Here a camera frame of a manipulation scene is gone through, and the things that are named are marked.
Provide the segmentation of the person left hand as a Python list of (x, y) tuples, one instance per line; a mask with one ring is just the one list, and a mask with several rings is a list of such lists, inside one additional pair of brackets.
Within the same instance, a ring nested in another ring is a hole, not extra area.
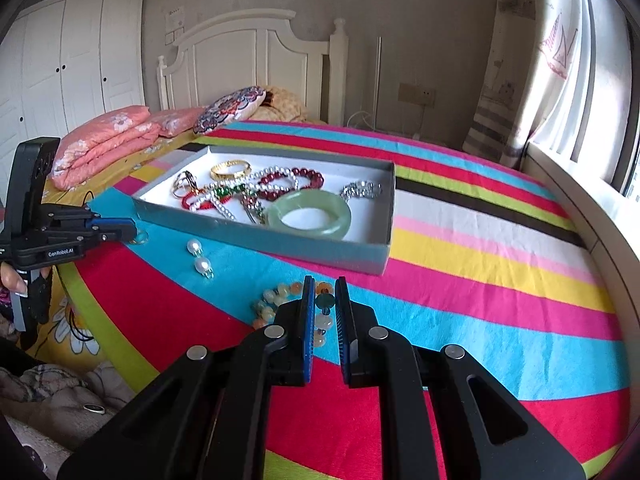
[[(40, 275), (44, 279), (44, 289), (40, 292), (40, 295), (50, 300), (52, 282), (49, 278), (51, 273), (50, 268), (42, 268)], [(21, 277), (7, 262), (1, 263), (1, 303), (8, 304), (10, 301), (10, 295), (15, 294), (21, 297), (28, 297), (30, 292), (28, 285), (24, 278)]]

